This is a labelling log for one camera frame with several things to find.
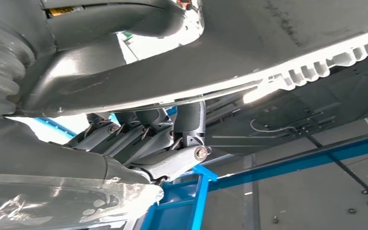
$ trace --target yellow label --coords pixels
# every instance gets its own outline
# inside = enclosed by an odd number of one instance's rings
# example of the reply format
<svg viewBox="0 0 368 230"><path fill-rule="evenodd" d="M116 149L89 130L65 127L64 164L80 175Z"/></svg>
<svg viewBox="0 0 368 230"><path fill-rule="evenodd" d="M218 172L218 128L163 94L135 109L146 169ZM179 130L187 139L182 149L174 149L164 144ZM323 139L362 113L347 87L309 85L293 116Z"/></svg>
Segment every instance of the yellow label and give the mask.
<svg viewBox="0 0 368 230"><path fill-rule="evenodd" d="M52 8L50 9L50 13L53 16L59 16L65 13L71 13L74 11L78 11L78 9L76 9L75 7L60 7L60 8Z"/></svg>

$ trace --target light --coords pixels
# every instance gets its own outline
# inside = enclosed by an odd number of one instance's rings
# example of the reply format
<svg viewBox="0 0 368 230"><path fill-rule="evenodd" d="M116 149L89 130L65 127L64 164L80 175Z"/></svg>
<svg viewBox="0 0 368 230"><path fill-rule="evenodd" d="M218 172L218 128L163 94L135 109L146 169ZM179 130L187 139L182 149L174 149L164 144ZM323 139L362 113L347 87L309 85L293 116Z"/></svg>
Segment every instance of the light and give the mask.
<svg viewBox="0 0 368 230"><path fill-rule="evenodd" d="M254 102L268 94L273 93L274 91L276 91L277 88L276 87L262 87L262 88L257 88L251 92L248 92L247 94L245 94L243 96L243 103L247 104L250 102Z"/></svg>

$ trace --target blue metal frame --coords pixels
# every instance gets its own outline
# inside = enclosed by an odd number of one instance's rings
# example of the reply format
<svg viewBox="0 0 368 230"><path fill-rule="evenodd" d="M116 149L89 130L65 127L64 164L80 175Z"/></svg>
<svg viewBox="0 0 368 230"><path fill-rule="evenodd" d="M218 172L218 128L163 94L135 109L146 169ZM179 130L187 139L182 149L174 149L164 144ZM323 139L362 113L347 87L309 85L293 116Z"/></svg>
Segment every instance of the blue metal frame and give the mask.
<svg viewBox="0 0 368 230"><path fill-rule="evenodd" d="M198 179L197 192L193 205L193 210L190 216L192 225L190 230L200 230L202 217L204 215L205 203L207 202L209 178L206 175L200 175Z"/></svg>
<svg viewBox="0 0 368 230"><path fill-rule="evenodd" d="M332 163L333 160L329 157L329 155L333 155L341 161L365 154L368 154L368 138L357 138L356 141L353 140L346 144L335 143L330 147L324 147L301 153L297 158L294 157L292 159L280 159L272 163L230 175L228 177L218 178L217 181L210 183L209 191L224 189L252 181L262 180L269 177Z"/></svg>
<svg viewBox="0 0 368 230"><path fill-rule="evenodd" d="M77 135L73 131L69 130L68 128L66 128L62 125L60 125L59 123L55 122L54 120L52 120L50 118L38 117L38 118L35 118L35 120L42 123L42 124L44 124L45 126L53 128L54 130L56 130L57 132L65 135L68 138L73 138Z"/></svg>

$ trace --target ceiling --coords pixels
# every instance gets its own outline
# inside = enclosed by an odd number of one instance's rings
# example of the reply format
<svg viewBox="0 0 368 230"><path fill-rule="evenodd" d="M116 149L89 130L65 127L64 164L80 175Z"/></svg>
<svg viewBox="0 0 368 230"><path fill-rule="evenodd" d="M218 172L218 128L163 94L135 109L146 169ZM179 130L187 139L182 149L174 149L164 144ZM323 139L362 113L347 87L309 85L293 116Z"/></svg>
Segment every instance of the ceiling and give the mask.
<svg viewBox="0 0 368 230"><path fill-rule="evenodd" d="M246 92L206 101L206 143L220 152L247 155L368 117L368 58L292 91L244 104ZM277 130L278 132L255 131Z"/></svg>

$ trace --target wire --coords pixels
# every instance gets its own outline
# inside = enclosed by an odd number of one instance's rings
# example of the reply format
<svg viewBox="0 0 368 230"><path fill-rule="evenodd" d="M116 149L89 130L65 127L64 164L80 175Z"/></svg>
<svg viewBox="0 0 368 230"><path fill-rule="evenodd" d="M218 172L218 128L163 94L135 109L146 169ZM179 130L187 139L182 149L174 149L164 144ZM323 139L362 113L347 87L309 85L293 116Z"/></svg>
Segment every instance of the wire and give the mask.
<svg viewBox="0 0 368 230"><path fill-rule="evenodd" d="M175 143L170 147L169 150L174 150L175 147L177 147L178 143L180 143L180 141L182 141L182 140L183 140L182 137L181 138L178 138L178 140L175 141Z"/></svg>
<svg viewBox="0 0 368 230"><path fill-rule="evenodd" d="M292 127L292 126L287 126L287 127L284 127L284 128L279 128L279 129L276 129L276 130L260 130L260 129L257 129L255 127L253 127L253 121L255 121L256 119L253 119L251 122L250 122L250 127L257 131L257 132L262 132L262 133L275 133L275 132L280 132L280 131L283 131L283 130L286 130L286 129L289 129L289 128L292 128L294 129L295 131L297 131L296 128Z"/></svg>
<svg viewBox="0 0 368 230"><path fill-rule="evenodd" d="M146 135L147 135L147 133L148 133L149 129L150 129L150 127L147 127L147 128L146 128L146 130L145 130L145 132L143 133L142 138L141 138L140 140L143 140L143 139L146 137Z"/></svg>
<svg viewBox="0 0 368 230"><path fill-rule="evenodd" d="M368 159L368 157L363 158L363 159L361 159L361 160L358 160L358 161L355 161L355 162L349 163L349 164L347 164L347 166L348 166L348 165L351 165L351 164L359 163L359 162L364 161L364 160L367 160L367 159Z"/></svg>

